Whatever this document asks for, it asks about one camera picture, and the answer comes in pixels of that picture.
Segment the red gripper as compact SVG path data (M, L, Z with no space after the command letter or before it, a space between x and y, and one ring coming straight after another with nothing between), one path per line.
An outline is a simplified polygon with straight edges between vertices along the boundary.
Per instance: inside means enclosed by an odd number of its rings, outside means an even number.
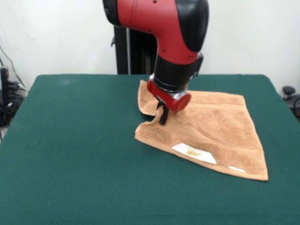
M179 112L186 108L192 96L187 90L181 92L169 92L159 88L152 78L147 81L147 90L158 100L157 109L163 106L163 113L160 117L160 125L167 122L169 111Z

